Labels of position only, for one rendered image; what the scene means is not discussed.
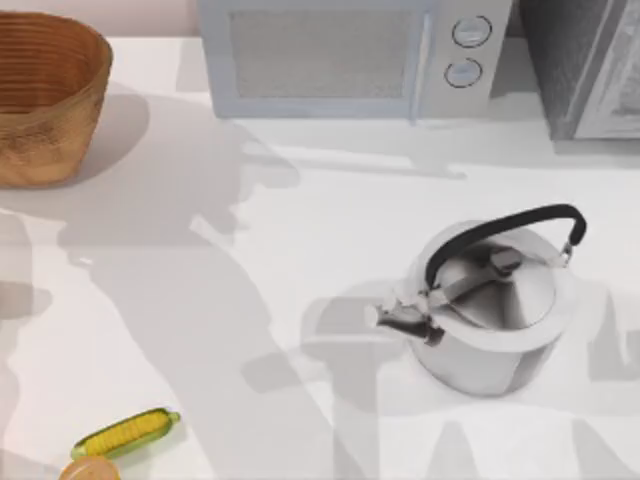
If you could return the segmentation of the microwave oven door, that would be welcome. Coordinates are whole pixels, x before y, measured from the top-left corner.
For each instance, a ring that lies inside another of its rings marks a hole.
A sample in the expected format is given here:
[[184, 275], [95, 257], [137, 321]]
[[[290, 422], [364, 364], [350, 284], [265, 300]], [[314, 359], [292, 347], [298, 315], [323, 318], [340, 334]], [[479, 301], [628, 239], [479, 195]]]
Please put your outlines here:
[[197, 0], [222, 118], [417, 115], [430, 0]]

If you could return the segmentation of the pale microwave oven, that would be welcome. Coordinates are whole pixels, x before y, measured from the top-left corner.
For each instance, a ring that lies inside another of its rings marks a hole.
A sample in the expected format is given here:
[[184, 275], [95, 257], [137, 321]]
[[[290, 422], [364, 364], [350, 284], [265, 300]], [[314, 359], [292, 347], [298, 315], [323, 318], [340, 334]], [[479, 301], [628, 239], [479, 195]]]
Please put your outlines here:
[[[428, 31], [418, 65], [417, 115], [409, 121], [468, 118], [480, 113], [489, 101], [513, 0], [430, 0]], [[484, 16], [492, 24], [490, 38], [480, 47], [466, 49], [452, 38], [452, 29], [463, 18]], [[444, 79], [446, 67], [472, 58], [483, 67], [473, 86], [456, 89]]]

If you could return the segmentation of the round microwave knob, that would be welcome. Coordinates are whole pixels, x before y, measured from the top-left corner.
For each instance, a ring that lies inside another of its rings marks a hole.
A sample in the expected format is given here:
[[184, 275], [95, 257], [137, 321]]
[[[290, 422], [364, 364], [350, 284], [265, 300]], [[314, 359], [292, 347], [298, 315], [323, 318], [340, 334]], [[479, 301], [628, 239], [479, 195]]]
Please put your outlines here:
[[453, 41], [460, 47], [473, 49], [482, 46], [492, 34], [492, 24], [484, 16], [460, 19], [452, 29]]
[[444, 72], [447, 84], [456, 89], [475, 85], [483, 75], [482, 65], [472, 58], [464, 58], [450, 63]]

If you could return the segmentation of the yellow corn cob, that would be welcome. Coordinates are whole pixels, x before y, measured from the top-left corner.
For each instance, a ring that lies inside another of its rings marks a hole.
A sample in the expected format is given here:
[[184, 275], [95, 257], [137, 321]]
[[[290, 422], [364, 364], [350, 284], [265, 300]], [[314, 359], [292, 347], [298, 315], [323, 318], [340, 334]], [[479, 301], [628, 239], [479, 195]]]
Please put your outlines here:
[[165, 437], [181, 419], [180, 413], [166, 408], [138, 413], [85, 436], [73, 445], [70, 458], [119, 458]]

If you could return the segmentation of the brown wicker basket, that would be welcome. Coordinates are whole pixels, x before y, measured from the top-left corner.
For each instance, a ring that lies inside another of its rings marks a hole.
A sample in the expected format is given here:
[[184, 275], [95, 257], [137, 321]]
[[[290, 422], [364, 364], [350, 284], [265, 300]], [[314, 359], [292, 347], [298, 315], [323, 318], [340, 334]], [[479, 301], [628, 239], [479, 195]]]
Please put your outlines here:
[[0, 10], [0, 188], [46, 187], [78, 172], [112, 62], [109, 42], [85, 23]]

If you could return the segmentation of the tan bread roll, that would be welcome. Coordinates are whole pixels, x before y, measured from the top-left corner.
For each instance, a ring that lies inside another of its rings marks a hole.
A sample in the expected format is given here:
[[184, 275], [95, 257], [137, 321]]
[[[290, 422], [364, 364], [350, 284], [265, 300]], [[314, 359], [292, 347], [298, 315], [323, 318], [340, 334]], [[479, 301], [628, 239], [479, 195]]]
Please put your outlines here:
[[84, 456], [69, 463], [58, 480], [121, 480], [117, 467], [100, 456]]

